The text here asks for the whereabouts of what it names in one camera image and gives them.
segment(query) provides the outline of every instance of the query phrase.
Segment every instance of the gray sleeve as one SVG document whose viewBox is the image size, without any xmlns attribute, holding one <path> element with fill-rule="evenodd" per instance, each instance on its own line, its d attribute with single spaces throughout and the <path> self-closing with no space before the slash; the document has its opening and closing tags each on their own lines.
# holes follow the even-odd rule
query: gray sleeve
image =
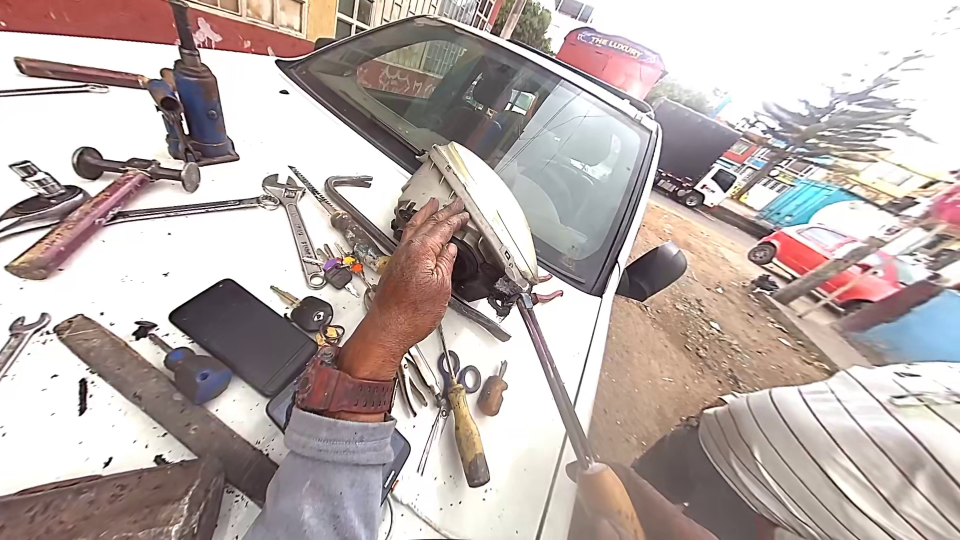
<svg viewBox="0 0 960 540">
<path fill-rule="evenodd" d="M 290 453 L 244 540 L 376 538 L 383 466 L 396 420 L 335 420 L 294 409 L 284 442 Z"/>
</svg>

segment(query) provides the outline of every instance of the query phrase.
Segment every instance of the side mirror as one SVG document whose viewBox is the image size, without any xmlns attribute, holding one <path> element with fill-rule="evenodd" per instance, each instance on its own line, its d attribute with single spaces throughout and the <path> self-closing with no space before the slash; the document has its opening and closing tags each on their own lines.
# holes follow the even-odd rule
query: side mirror
<svg viewBox="0 0 960 540">
<path fill-rule="evenodd" d="M 323 49 L 336 40 L 336 37 L 317 37 L 317 40 L 313 42 L 313 50 Z"/>
<path fill-rule="evenodd" d="M 627 265 L 616 294 L 643 302 L 675 282 L 686 271 L 686 256 L 666 242 Z"/>
</svg>

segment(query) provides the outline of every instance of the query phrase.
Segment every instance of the striped shirt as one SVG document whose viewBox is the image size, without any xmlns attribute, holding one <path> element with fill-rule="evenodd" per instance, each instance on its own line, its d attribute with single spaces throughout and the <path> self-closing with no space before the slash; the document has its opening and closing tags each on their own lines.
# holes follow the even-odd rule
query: striped shirt
<svg viewBox="0 0 960 540">
<path fill-rule="evenodd" d="M 960 364 L 854 367 L 704 411 L 731 488 L 803 539 L 960 538 Z"/>
</svg>

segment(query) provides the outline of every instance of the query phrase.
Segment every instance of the red car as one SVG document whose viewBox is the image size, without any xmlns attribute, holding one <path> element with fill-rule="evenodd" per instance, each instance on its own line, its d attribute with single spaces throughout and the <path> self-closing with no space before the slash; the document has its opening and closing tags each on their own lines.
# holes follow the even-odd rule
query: red car
<svg viewBox="0 0 960 540">
<path fill-rule="evenodd" d="M 857 242 L 852 236 L 832 231 L 822 225 L 794 225 L 761 238 L 747 253 L 747 258 L 759 265 L 775 262 L 777 266 L 799 277 L 827 259 L 839 257 Z M 880 264 L 878 273 L 863 277 L 851 288 L 840 293 L 834 302 L 847 311 L 856 310 L 897 292 L 903 288 L 902 282 L 910 279 L 911 272 L 905 262 L 883 252 L 876 252 L 825 282 L 820 290 L 832 293 L 877 264 Z"/>
</svg>

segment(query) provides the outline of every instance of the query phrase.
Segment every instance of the sky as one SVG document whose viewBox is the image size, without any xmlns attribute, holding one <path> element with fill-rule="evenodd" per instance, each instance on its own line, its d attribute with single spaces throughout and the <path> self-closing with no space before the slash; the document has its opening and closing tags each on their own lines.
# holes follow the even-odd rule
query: sky
<svg viewBox="0 0 960 540">
<path fill-rule="evenodd" d="M 591 26 L 649 47 L 670 74 L 732 96 L 723 116 L 738 119 L 764 101 L 785 105 L 823 95 L 844 72 L 862 71 L 880 51 L 922 60 L 896 89 L 915 100 L 913 126 L 937 141 L 891 141 L 900 159 L 923 172 L 960 168 L 960 31 L 942 19 L 960 0 L 593 0 Z M 955 12 L 950 28 L 960 26 Z"/>
</svg>

